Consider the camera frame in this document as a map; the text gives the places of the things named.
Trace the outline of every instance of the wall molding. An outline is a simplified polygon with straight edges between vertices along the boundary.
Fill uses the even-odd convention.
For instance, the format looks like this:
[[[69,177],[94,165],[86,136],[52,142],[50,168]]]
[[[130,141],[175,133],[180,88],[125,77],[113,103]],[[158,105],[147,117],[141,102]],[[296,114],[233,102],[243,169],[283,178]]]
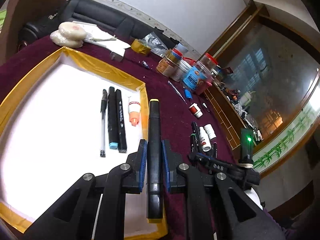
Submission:
[[[124,2],[121,2],[119,0],[95,0],[96,2],[105,4],[107,6],[110,6],[114,9],[117,9],[121,12],[124,12],[125,14],[128,14],[129,16],[136,18],[137,20],[140,20],[144,22],[145,24],[148,24],[151,27],[157,27],[158,29],[164,30],[164,34],[168,37],[172,37],[175,40],[178,40],[181,42],[183,46],[185,46],[189,52],[187,53],[187,57],[193,57],[194,59],[198,59],[201,54],[196,51],[191,45],[189,45],[185,40],[183,40],[179,35],[177,35],[175,32],[173,32],[171,29],[163,25],[162,23],[158,22],[156,19],[150,17],[149,15],[145,14],[144,12],[138,10],[137,8],[130,6]]]

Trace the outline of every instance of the brown tape roll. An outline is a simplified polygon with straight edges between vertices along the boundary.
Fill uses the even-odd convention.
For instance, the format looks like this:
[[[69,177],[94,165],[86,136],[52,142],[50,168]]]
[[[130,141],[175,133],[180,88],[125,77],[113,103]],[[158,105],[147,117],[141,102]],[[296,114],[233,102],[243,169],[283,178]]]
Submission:
[[[135,39],[131,44],[131,49],[137,53],[148,55],[151,51],[151,48],[143,41]]]

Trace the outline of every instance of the maroon tablecloth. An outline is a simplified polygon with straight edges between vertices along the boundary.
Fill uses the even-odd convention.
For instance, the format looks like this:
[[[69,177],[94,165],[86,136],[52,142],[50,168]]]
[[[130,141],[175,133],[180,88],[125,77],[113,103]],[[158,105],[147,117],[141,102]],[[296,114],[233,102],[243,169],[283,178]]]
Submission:
[[[0,67],[0,102],[3,101],[24,75],[57,49],[59,49],[59,46],[51,42],[47,36],[27,46],[2,65]],[[110,51],[102,47],[85,43],[78,50],[103,60],[146,83],[148,98],[157,98],[160,101],[162,139],[169,139],[172,150],[182,154],[183,160],[186,163],[189,163],[187,155],[190,151],[189,136],[192,132],[192,121],[196,121],[199,126],[210,123],[217,136],[218,158],[234,163],[229,143],[217,120],[204,110],[202,110],[203,116],[199,120],[191,114],[187,105],[168,84],[168,78],[156,71],[159,57],[154,54],[145,57],[129,48],[126,50],[122,62],[116,62],[110,59]],[[149,64],[151,70],[147,70],[137,64],[137,62],[142,60],[145,60]],[[172,83],[183,95],[183,87],[174,81]],[[199,106],[202,102],[206,102],[206,105],[210,108],[210,103],[197,95],[193,95],[193,102]],[[164,194],[164,204],[169,227],[169,234],[164,237],[165,239],[185,239],[183,202],[184,197],[182,194]]]

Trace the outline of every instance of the pen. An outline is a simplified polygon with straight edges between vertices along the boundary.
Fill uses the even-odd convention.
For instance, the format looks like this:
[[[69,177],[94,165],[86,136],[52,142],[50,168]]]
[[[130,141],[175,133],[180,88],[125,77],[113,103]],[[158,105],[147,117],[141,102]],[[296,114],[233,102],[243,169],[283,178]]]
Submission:
[[[102,99],[101,99],[101,149],[100,157],[106,156],[106,108],[107,108],[108,94],[104,89],[102,90]]]
[[[168,81],[168,84],[173,87],[173,89],[174,89],[175,92],[178,94],[178,96],[180,96],[180,97],[182,98],[182,100],[183,100],[183,101],[186,103],[186,105],[187,105],[187,102],[184,100],[183,96],[179,93],[179,91],[176,89],[176,87],[175,87],[170,81]]]

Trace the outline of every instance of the white bottle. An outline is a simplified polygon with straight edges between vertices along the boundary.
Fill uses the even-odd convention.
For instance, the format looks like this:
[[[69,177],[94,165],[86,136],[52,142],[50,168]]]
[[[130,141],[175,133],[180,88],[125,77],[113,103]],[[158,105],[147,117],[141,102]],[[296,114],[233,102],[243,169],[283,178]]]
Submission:
[[[203,127],[200,127],[199,130],[200,130],[200,144],[201,144],[202,150],[204,152],[208,152],[211,150],[209,136],[207,135]]]
[[[211,124],[207,124],[204,126],[204,130],[207,133],[207,135],[209,136],[209,139],[212,140],[213,138],[216,138],[216,134],[214,133],[214,130],[212,128]]]

